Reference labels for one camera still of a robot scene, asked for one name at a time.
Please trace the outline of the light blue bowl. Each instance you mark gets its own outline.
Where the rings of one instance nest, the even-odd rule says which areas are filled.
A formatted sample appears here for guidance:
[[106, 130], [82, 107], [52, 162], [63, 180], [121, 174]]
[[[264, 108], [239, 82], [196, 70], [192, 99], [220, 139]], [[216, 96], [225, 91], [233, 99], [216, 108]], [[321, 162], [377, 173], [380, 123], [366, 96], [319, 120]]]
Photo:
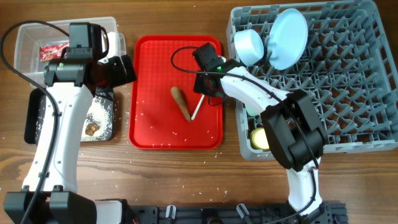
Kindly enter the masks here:
[[234, 36], [236, 53], [243, 64], [250, 67], [264, 56], [264, 44], [253, 29], [238, 31]]

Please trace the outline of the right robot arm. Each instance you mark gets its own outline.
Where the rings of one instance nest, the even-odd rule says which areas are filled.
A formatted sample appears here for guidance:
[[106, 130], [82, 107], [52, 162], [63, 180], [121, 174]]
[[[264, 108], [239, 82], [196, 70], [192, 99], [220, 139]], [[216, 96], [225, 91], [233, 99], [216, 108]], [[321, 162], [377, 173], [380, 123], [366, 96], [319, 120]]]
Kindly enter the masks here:
[[192, 55], [200, 68], [195, 91], [235, 98], [261, 117], [269, 149], [287, 171], [290, 206], [304, 219], [318, 215], [318, 168], [327, 134], [309, 95], [270, 86], [236, 60], [224, 61], [211, 44]]

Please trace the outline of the red snack wrapper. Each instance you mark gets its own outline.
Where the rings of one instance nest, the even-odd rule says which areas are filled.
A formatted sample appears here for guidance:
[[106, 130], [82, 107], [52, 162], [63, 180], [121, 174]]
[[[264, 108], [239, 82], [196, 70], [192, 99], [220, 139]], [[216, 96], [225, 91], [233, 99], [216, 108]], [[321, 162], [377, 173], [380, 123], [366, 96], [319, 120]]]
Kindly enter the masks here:
[[39, 60], [41, 62], [46, 62], [60, 58], [63, 50], [67, 47], [69, 47], [69, 43], [43, 46], [39, 49]]

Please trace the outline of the brown food scrap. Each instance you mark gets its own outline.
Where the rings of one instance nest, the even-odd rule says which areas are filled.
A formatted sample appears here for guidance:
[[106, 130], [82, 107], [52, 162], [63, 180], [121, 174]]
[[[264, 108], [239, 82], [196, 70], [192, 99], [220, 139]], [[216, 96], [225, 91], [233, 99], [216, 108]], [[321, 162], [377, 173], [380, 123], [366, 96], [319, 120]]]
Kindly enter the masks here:
[[89, 136], [93, 136], [95, 132], [97, 132], [100, 127], [96, 123], [90, 123], [87, 125], [85, 129], [85, 134]]

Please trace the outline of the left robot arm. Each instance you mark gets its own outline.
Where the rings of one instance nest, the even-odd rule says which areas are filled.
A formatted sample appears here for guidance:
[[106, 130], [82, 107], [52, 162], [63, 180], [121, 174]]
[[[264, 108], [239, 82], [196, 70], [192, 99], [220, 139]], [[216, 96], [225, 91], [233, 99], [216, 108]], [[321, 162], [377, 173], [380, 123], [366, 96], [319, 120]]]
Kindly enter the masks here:
[[76, 167], [87, 112], [100, 89], [136, 80], [131, 59], [109, 52], [104, 27], [72, 22], [69, 46], [44, 70], [37, 85], [45, 115], [34, 161], [18, 192], [8, 192], [4, 210], [14, 223], [137, 223], [125, 199], [93, 201], [78, 194]]

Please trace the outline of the mint green bowl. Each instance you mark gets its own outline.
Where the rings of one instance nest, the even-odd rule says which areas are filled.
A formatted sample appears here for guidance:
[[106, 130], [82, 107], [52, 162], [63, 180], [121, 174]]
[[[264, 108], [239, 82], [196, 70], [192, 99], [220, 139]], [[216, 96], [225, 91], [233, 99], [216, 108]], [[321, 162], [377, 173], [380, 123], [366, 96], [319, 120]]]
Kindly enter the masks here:
[[249, 116], [255, 117], [260, 114], [260, 112], [256, 111], [255, 109], [252, 109], [249, 105], [245, 105], [245, 108]]

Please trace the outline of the yellow plastic cup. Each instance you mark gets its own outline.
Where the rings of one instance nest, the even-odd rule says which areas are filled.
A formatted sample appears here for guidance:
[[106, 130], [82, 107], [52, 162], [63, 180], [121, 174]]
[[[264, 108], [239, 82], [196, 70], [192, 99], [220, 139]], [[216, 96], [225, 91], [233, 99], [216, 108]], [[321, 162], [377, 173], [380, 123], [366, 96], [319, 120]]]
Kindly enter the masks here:
[[250, 143], [253, 149], [268, 151], [269, 143], [264, 128], [256, 128], [250, 133]]

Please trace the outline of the brown carrot-shaped food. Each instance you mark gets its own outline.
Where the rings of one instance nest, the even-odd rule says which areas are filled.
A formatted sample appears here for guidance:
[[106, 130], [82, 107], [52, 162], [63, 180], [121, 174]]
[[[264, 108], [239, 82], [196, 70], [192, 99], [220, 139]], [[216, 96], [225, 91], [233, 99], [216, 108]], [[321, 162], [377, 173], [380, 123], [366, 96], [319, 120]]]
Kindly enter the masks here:
[[180, 108], [180, 111], [182, 112], [184, 118], [188, 122], [190, 122], [191, 121], [190, 113], [188, 111], [187, 104], [183, 97], [182, 91], [177, 86], [173, 86], [170, 89], [170, 92], [171, 92], [171, 95], [172, 95], [173, 99], [175, 100], [176, 104]]

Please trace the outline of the white rice pile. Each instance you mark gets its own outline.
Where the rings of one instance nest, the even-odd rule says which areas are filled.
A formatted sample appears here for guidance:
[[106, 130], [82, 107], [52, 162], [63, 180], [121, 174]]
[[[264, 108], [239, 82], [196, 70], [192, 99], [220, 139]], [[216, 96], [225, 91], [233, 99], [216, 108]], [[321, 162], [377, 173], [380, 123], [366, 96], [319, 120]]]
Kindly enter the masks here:
[[[108, 141], [111, 139], [113, 135], [113, 109], [113, 101], [99, 95], [93, 98], [83, 125], [81, 142]], [[85, 129], [90, 123], [96, 123], [100, 127], [93, 136], [85, 134]]]

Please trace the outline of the white plastic spoon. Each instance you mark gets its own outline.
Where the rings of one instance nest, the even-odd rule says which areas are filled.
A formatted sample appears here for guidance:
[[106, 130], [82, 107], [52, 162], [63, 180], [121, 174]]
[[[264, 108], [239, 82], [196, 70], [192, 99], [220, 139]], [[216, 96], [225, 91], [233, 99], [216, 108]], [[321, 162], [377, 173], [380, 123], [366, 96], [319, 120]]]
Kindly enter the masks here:
[[204, 98], [205, 98], [205, 95], [202, 95], [200, 100], [199, 100], [199, 102], [198, 102], [198, 104], [197, 104], [197, 106], [196, 106], [196, 108], [195, 108], [195, 110], [194, 110], [194, 112], [193, 112], [193, 114], [192, 114], [192, 116], [191, 116], [191, 120], [192, 121], [197, 117], [197, 113], [198, 113], [198, 111], [199, 111], [199, 109], [201, 107], [201, 104], [203, 103]]

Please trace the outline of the light blue plate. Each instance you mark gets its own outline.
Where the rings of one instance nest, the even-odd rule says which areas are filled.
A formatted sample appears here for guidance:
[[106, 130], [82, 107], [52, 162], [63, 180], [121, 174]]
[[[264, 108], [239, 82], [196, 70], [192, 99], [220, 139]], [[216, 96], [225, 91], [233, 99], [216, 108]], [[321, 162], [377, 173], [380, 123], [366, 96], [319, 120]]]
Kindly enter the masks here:
[[269, 37], [269, 62], [276, 70], [285, 70], [303, 55], [308, 40], [307, 21], [298, 10], [286, 9], [273, 23]]

